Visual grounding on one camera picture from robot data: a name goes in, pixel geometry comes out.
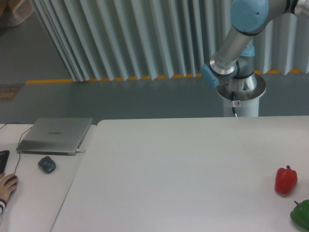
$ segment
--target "yellow floor stripe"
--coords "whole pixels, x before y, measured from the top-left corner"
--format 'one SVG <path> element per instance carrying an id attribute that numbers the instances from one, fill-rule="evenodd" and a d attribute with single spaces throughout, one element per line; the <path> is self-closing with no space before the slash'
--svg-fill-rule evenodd
<path id="1" fill-rule="evenodd" d="M 261 75 L 261 71 L 254 71 L 255 74 Z M 269 70 L 266 74 L 279 74 L 279 70 Z M 299 69 L 292 69 L 290 70 L 290 73 L 302 73 L 301 70 Z M 183 77 L 180 74 L 175 74 L 172 76 L 174 79 L 179 79 L 179 78 L 192 78 L 192 74 L 188 74 L 185 77 Z M 200 73 L 197 73 L 196 77 L 202 77 Z M 156 79 L 168 79 L 167 76 L 165 75 L 160 75 Z M 129 81 L 135 81 L 137 78 L 135 76 L 129 77 Z M 143 76 L 141 80 L 151 80 L 150 76 Z M 96 82 L 98 81 L 96 78 L 91 78 L 88 82 Z M 100 81 L 110 81 L 108 77 L 102 78 Z M 122 77 L 116 77 L 113 79 L 113 81 L 123 81 Z M 32 81 L 27 81 L 26 84 L 48 84 L 48 83 L 72 83 L 74 82 L 72 79 L 55 79 L 55 80 L 32 80 Z"/>

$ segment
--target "floor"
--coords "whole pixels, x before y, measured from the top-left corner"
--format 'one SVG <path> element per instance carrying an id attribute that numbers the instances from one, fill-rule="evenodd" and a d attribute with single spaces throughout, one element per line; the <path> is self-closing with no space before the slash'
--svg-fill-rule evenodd
<path id="1" fill-rule="evenodd" d="M 309 115 L 309 75 L 263 77 L 267 91 L 260 116 Z M 68 78 L 36 15 L 0 30 L 0 84 Z M 93 117 L 95 124 L 103 119 L 221 117 L 222 105 L 201 78 L 25 84 L 12 101 L 0 102 L 0 123 L 32 124 L 38 117 Z"/>

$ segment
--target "human hand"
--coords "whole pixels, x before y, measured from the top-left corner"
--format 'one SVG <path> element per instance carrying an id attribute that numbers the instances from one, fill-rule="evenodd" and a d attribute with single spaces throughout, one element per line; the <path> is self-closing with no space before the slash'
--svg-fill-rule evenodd
<path id="1" fill-rule="evenodd" d="M 9 174 L 6 176 L 5 173 L 0 174 L 0 199 L 5 200 L 6 202 L 8 201 L 12 191 L 17 188 L 16 186 L 16 183 L 18 181 L 17 177 L 6 183 L 12 177 L 14 177 L 14 174 Z"/>

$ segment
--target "black mouse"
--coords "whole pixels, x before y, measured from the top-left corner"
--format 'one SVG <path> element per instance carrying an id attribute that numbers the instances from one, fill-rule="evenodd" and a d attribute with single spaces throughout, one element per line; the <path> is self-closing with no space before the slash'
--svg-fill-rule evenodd
<path id="1" fill-rule="evenodd" d="M 7 183 L 9 183 L 11 180 L 14 180 L 15 178 L 17 178 L 16 175 L 12 176 L 10 179 L 8 179 L 7 181 L 5 181 L 4 185 L 6 185 Z"/>
<path id="2" fill-rule="evenodd" d="M 50 174 L 56 169 L 56 163 L 49 156 L 45 156 L 38 162 L 38 166 L 43 172 Z"/>

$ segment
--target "laptop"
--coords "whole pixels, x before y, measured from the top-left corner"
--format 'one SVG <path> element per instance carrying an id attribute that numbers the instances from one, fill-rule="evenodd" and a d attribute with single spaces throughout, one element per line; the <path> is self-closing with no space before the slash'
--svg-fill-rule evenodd
<path id="1" fill-rule="evenodd" d="M 17 147 L 17 152 L 41 155 L 76 155 L 92 118 L 38 118 Z"/>

